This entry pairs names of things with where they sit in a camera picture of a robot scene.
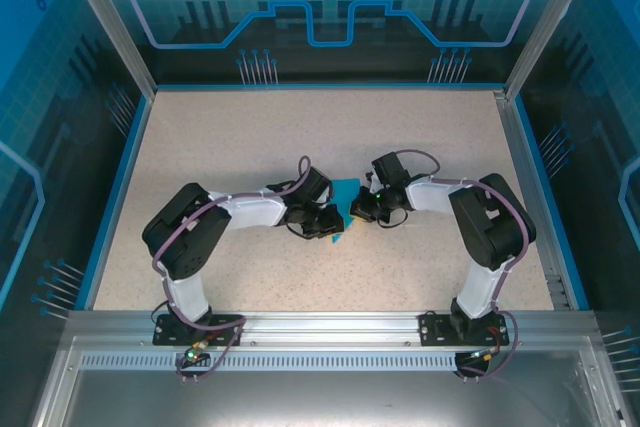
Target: speckled work surface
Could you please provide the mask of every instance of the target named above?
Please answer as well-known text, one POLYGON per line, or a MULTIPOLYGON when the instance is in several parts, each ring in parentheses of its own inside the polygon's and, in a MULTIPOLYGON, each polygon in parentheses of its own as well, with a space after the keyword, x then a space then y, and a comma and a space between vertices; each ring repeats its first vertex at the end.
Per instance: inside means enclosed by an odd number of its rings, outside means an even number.
MULTIPOLYGON (((442 177, 515 170, 491 92, 316 90, 160 92, 153 105, 95 309, 152 309, 163 300, 140 235, 186 183, 256 189, 296 175, 298 158, 332 178, 364 178, 400 148, 436 155, 442 177)), ((403 157, 411 173, 427 159, 403 157)), ((225 233, 203 270, 216 310, 392 311, 448 309, 469 257, 453 216, 413 213, 383 230, 354 222, 336 244, 285 228, 225 233)), ((512 309, 551 309, 535 245, 501 295, 512 309)))

